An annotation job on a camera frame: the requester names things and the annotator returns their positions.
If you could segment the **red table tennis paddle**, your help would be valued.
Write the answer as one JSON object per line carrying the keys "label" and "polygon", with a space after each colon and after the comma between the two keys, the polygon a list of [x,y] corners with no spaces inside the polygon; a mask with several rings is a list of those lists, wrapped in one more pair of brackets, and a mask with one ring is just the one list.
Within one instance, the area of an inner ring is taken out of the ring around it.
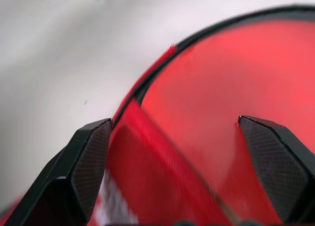
{"label": "red table tennis paddle", "polygon": [[237,121],[283,125],[315,153],[315,21],[256,21],[209,36],[162,70],[141,106],[240,217],[279,223]]}

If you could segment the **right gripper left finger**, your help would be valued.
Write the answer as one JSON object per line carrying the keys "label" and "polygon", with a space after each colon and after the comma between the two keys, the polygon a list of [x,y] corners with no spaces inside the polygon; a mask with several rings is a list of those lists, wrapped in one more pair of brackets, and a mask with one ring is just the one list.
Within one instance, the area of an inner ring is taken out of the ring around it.
{"label": "right gripper left finger", "polygon": [[112,120],[78,129],[43,168],[9,217],[9,226],[86,226],[105,171]]}

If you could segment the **black red paddle case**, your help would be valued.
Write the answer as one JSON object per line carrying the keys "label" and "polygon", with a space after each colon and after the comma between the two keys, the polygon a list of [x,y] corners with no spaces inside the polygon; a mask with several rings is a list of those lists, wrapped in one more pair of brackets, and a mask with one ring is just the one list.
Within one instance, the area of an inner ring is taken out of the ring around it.
{"label": "black red paddle case", "polygon": [[[287,5],[232,17],[171,46],[134,84],[112,120],[105,171],[86,226],[315,226],[244,219],[193,168],[142,108],[147,90],[181,52],[225,29],[268,20],[315,21],[315,5]],[[0,226],[21,200],[0,214]]]}

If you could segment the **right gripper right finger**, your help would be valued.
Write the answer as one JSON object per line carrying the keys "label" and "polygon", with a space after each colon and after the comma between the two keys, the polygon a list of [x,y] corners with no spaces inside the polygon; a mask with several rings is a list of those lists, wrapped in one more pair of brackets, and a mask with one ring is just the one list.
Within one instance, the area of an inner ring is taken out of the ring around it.
{"label": "right gripper right finger", "polygon": [[315,154],[288,128],[240,116],[255,173],[284,223],[315,223]]}

